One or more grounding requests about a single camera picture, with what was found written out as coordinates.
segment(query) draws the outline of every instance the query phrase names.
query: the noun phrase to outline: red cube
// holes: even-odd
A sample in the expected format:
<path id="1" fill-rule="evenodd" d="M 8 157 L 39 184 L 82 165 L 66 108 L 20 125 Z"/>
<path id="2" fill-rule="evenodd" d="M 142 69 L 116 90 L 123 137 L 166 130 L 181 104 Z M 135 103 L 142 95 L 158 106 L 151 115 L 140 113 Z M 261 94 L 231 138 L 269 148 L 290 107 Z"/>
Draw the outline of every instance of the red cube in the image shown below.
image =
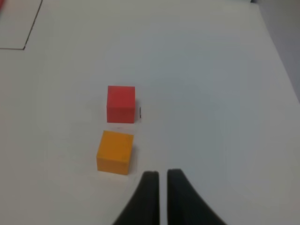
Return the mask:
<path id="1" fill-rule="evenodd" d="M 108 86 L 107 122 L 135 122 L 135 87 Z"/>

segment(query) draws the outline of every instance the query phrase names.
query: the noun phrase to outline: white table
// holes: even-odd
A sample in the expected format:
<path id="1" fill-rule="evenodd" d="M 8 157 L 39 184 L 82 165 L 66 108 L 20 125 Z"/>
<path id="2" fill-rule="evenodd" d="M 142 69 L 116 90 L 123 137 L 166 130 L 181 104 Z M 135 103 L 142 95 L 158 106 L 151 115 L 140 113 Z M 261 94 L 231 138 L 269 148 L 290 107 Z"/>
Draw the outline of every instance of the white table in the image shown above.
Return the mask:
<path id="1" fill-rule="evenodd" d="M 108 85 L 142 120 L 106 123 Z M 98 172 L 104 129 L 135 134 L 128 176 Z M 300 104 L 248 0 L 44 0 L 0 51 L 0 223 L 110 225 L 141 174 L 181 168 L 228 225 L 300 223 Z"/>

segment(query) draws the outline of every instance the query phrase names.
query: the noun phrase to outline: drawn line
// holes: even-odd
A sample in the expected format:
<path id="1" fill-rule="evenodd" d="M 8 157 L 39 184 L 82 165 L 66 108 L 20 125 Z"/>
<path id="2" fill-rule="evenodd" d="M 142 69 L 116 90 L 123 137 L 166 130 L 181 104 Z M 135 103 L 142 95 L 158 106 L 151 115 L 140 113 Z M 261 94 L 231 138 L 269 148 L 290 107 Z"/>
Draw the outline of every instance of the drawn line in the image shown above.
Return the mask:
<path id="1" fill-rule="evenodd" d="M 39 11 L 40 11 L 40 9 L 41 9 L 41 7 L 42 7 L 43 1 L 44 1 L 44 0 L 41 0 L 41 3 L 39 4 L 38 10 L 37 10 L 37 14 L 36 14 L 36 16 L 34 17 L 34 20 L 33 20 L 31 29 L 30 29 L 30 31 L 29 31 L 29 34 L 28 34 L 28 36 L 27 36 L 27 39 L 26 39 L 26 42 L 25 42 L 24 47 L 23 47 L 23 48 L 0 48 L 0 50 L 21 50 L 21 51 L 24 51 L 24 50 L 25 50 L 26 45 L 27 45 L 28 40 L 29 40 L 29 37 L 30 37 L 31 32 L 32 32 L 32 30 L 33 30 L 33 26 L 34 26 L 34 24 L 36 23 L 36 20 L 37 20 L 37 17 L 38 17 L 38 13 L 39 13 Z"/>

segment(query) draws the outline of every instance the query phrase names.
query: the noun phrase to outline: wooden block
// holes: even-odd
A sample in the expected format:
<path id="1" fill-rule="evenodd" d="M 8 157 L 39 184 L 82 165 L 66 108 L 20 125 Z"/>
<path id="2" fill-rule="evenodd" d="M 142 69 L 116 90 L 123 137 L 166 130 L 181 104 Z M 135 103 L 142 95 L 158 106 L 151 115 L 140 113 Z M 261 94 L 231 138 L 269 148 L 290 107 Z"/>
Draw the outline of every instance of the wooden block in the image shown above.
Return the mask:
<path id="1" fill-rule="evenodd" d="M 108 86 L 107 122 L 135 122 L 135 87 Z"/>
<path id="2" fill-rule="evenodd" d="M 104 131 L 97 153 L 99 171 L 127 175 L 133 135 Z"/>

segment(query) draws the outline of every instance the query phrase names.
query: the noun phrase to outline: gray wall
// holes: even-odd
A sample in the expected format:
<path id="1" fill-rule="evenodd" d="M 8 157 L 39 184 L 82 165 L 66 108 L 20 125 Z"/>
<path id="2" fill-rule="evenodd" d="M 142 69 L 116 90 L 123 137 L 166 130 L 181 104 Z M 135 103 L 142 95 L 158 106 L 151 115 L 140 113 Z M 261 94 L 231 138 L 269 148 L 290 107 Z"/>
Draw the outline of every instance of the gray wall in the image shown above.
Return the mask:
<path id="1" fill-rule="evenodd" d="M 262 16 L 300 100 L 300 1 L 259 0 Z"/>

